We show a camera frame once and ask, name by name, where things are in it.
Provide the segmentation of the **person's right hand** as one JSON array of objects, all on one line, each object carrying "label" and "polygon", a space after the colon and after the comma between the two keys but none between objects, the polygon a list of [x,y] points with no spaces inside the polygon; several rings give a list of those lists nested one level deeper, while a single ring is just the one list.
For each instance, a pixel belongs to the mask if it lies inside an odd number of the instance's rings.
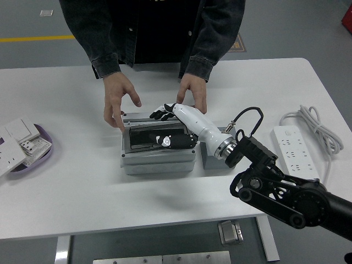
[{"label": "person's right hand", "polygon": [[113,128],[118,128],[122,133],[125,130],[121,116],[124,112],[121,110],[122,98],[128,95],[137,107],[142,103],[138,93],[135,91],[133,84],[121,72],[116,72],[103,77],[104,84],[104,120]]}]

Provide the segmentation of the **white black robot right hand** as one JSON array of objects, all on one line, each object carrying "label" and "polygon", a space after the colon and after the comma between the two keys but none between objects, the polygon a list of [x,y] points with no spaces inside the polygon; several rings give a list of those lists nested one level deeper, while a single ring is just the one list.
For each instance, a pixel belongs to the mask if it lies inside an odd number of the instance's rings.
[{"label": "white black robot right hand", "polygon": [[150,118],[164,121],[172,116],[176,116],[190,131],[197,135],[199,141],[205,142],[215,158],[226,160],[234,150],[233,136],[220,131],[197,108],[179,103],[163,104],[151,113]]}]

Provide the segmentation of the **person's left hand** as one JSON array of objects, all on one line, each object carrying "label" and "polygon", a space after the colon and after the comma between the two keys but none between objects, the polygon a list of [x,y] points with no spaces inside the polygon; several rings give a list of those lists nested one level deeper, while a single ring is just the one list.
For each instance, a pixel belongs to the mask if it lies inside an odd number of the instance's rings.
[{"label": "person's left hand", "polygon": [[180,81],[176,103],[182,104],[187,91],[192,93],[194,107],[201,113],[207,112],[206,81],[203,78],[191,74],[184,74]]}]

